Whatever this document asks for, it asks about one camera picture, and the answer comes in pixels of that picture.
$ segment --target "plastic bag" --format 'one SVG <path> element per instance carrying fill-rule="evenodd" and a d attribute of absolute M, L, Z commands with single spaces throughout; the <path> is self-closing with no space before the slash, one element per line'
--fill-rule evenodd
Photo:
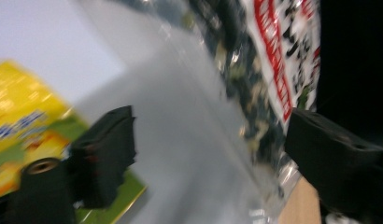
<path fill-rule="evenodd" d="M 229 145 L 218 148 L 218 152 L 224 152 L 240 174 L 247 175 L 248 181 L 253 183 L 253 189 L 250 189 L 250 186 L 244 186 L 245 189 L 240 189 L 241 193 L 231 203 L 233 213 L 237 216 L 241 214 L 246 218 L 228 217 L 227 221 L 247 223 L 246 220 L 248 220 L 253 223 L 274 223 L 299 175 L 294 163 L 282 151 L 287 120 L 286 116 L 279 116 L 283 113 L 284 107 L 278 100 L 277 87 L 273 84 L 274 79 L 269 78 L 273 75 L 264 74 L 264 69 L 270 70 L 270 67 L 267 68 L 262 58 L 265 57 L 266 61 L 269 59 L 264 53 L 264 48 L 261 50 L 259 46 L 255 47 L 255 37 L 248 29 L 255 18 L 254 4 L 259 2 L 226 1 L 228 5 L 226 7 L 224 4 L 224 15 L 230 14 L 230 19 L 225 20 L 229 22 L 226 25 L 230 27 L 231 32 L 226 31 L 226 27 L 222 25 L 225 23 L 222 21 L 223 18 L 217 14 L 215 8 L 209 5 L 219 1 L 209 2 L 123 0 L 88 3 L 80 1 L 103 37 L 125 61 L 129 58 L 127 58 L 127 52 L 119 50 L 121 42 L 116 40 L 118 37 L 108 34 L 106 32 L 108 29 L 104 27 L 103 21 L 109 18 L 105 15 L 105 10 L 109 11 L 105 8 L 106 5 L 113 6 L 111 8 L 113 13 L 115 8 L 126 6 L 127 9 L 123 12 L 129 12 L 128 9 L 131 8 L 138 13 L 138 16 L 142 13 L 141 19 L 148 18 L 148 21 L 133 21 L 136 26 L 140 25 L 138 27 L 140 30 L 143 30 L 140 34 L 144 34 L 146 30 L 149 32 L 153 30 L 152 32 L 158 34 L 163 40 L 163 43 L 158 42 L 158 44 L 162 45 L 161 47 L 170 48 L 180 66 L 185 68 L 184 73 L 178 75 L 179 79 L 168 81 L 174 84 L 176 81 L 182 84 L 188 83 L 188 86 L 192 88 L 191 91 L 199 92 L 198 95 L 204 99 L 203 102 L 200 102 L 200 105 L 191 106 L 201 107 L 202 116 L 216 123 L 215 132 L 220 135 L 224 133 L 228 140 Z M 276 7 L 278 8 L 276 13 L 283 12 L 287 4 L 288 2 L 284 1 L 282 7 Z M 148 42 L 142 42 L 142 44 L 149 46 Z M 212 72 L 215 65 L 220 76 L 217 76 L 218 72 Z M 303 87 L 311 83 L 310 80 L 305 78 Z M 288 101 L 290 108 L 295 105 L 299 97 L 297 94 Z M 312 105 L 314 92 L 309 93 L 309 97 L 308 103 L 303 104 Z M 211 210 L 228 211 L 227 209 L 228 207 L 224 208 L 223 203 L 215 203 L 215 207 Z M 195 220 L 191 217 L 192 211 L 185 213 L 183 215 L 186 220 Z M 214 220 L 218 222 L 224 217 L 225 215 L 222 215 Z"/>

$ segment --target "clear plastic wrap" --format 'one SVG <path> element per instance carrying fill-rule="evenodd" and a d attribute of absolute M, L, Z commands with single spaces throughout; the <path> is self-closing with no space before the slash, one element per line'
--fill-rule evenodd
<path fill-rule="evenodd" d="M 198 107 L 201 107 L 202 116 L 215 123 L 214 132 L 227 138 L 224 143 L 226 147 L 217 148 L 218 153 L 224 152 L 231 164 L 238 170 L 239 175 L 247 177 L 248 184 L 227 187 L 239 188 L 239 194 L 233 195 L 230 202 L 209 203 L 214 204 L 214 208 L 207 210 L 208 213 L 211 210 L 212 213 L 214 213 L 213 210 L 226 213 L 231 208 L 232 214 L 227 213 L 214 219 L 204 219 L 204 216 L 199 216 L 196 211 L 182 210 L 182 216 L 187 220 L 185 223 L 196 223 L 196 220 L 199 220 L 198 223 L 220 223 L 223 220 L 226 220 L 226 223 L 277 223 L 277 216 L 300 175 L 294 162 L 282 149 L 289 111 L 286 111 L 286 104 L 282 104 L 283 101 L 280 99 L 280 94 L 283 93 L 278 88 L 279 79 L 274 78 L 273 63 L 270 63 L 276 58 L 270 58 L 264 41 L 258 39 L 261 33 L 267 33 L 267 31 L 259 32 L 255 21 L 255 10 L 261 4 L 269 4 L 274 7 L 274 10 L 271 7 L 271 16 L 276 18 L 276 22 L 269 22 L 277 24 L 277 21 L 280 21 L 279 23 L 285 24 L 289 23 L 290 18 L 283 18 L 280 15 L 285 14 L 287 6 L 293 6 L 292 13 L 295 15 L 302 15 L 302 11 L 304 13 L 306 10 L 305 6 L 309 4 L 309 9 L 316 12 L 315 2 L 251 0 L 102 0 L 92 3 L 81 0 L 79 2 L 109 45 L 117 50 L 124 61 L 128 60 L 132 63 L 133 61 L 128 58 L 127 53 L 121 51 L 121 42 L 116 40 L 113 34 L 106 34 L 108 29 L 104 27 L 103 21 L 109 21 L 109 18 L 115 17 L 104 15 L 104 11 L 107 10 L 104 9 L 104 5 L 126 7 L 127 9 L 124 9 L 122 13 L 131 9 L 138 15 L 143 15 L 144 19 L 148 18 L 148 21 L 139 21 L 136 25 L 140 24 L 141 30 L 150 32 L 153 30 L 153 33 L 158 34 L 163 40 L 163 42 L 158 42 L 159 45 L 168 48 L 172 52 L 170 54 L 175 55 L 172 57 L 177 58 L 178 66 L 184 68 L 184 72 L 179 74 L 181 82 L 186 83 L 184 88 L 191 88 L 191 91 L 199 92 L 198 94 L 201 96 L 199 99 L 202 99 L 202 102 L 199 102 Z M 301 28 L 301 30 L 297 30 L 298 34 L 302 32 L 311 34 L 309 33 L 311 24 L 316 29 L 314 32 L 319 29 L 319 25 L 314 23 L 316 18 L 311 20 L 308 17 L 311 13 L 306 15 L 306 18 L 294 22 L 297 27 Z M 118 27 L 118 29 L 125 30 L 126 27 Z M 277 30 L 277 32 L 285 33 L 285 30 Z M 280 34 L 277 35 L 284 42 L 282 43 L 283 52 L 278 53 L 286 54 L 288 46 L 285 42 L 287 40 Z M 296 39 L 293 41 L 297 42 L 300 37 L 304 36 L 297 36 L 298 38 L 295 37 Z M 273 44 L 281 49 L 281 43 Z M 317 39 L 314 39 L 314 44 L 313 47 L 319 50 Z M 295 77 L 292 81 L 297 83 L 288 89 L 289 100 L 286 102 L 289 106 L 288 110 L 291 110 L 293 106 L 314 107 L 314 89 L 319 75 L 317 73 L 319 55 L 314 54 L 318 51 L 312 51 L 313 47 L 306 50 L 308 54 L 300 55 L 301 58 L 305 56 L 303 60 L 305 60 L 306 69 L 299 69 L 300 63 L 295 65 L 296 67 L 281 68 L 286 69 L 287 73 L 292 73 L 285 79 Z M 294 57 L 296 58 L 288 59 L 287 63 L 292 64 L 291 60 L 299 60 L 298 53 Z M 298 74 L 294 74 L 294 69 L 304 72 L 298 76 Z M 284 76 L 283 74 L 276 75 L 281 78 Z M 200 194 L 184 199 L 187 203 L 194 197 L 206 196 Z"/>

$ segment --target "white surface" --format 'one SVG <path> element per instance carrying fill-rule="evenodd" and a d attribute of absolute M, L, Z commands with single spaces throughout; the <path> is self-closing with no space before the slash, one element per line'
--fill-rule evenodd
<path fill-rule="evenodd" d="M 68 1 L 0 0 L 0 59 L 40 75 L 76 105 L 126 67 Z"/>
<path fill-rule="evenodd" d="M 0 1 L 0 58 L 40 75 L 89 122 L 133 105 L 138 155 L 132 168 L 149 189 L 120 223 L 258 220 L 250 214 L 262 207 L 257 180 L 237 137 L 244 121 L 224 99 L 199 40 L 176 29 L 168 33 L 171 27 L 115 2 L 80 3 L 121 60 L 77 5 L 43 0 Z M 261 181 L 267 176 L 261 171 Z"/>

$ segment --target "black plastic part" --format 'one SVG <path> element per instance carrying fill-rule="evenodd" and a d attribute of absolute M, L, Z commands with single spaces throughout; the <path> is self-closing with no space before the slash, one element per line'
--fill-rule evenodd
<path fill-rule="evenodd" d="M 85 208 L 106 208 L 115 200 L 135 162 L 134 120 L 130 106 L 112 110 L 72 144 L 67 169 L 74 199 Z"/>
<path fill-rule="evenodd" d="M 28 172 L 41 162 L 55 166 L 41 173 Z M 20 189 L 11 194 L 7 221 L 10 224 L 76 223 L 66 170 L 61 161 L 45 158 L 22 170 Z"/>
<path fill-rule="evenodd" d="M 330 211 L 358 220 L 383 219 L 383 147 L 294 108 L 285 151 Z"/>

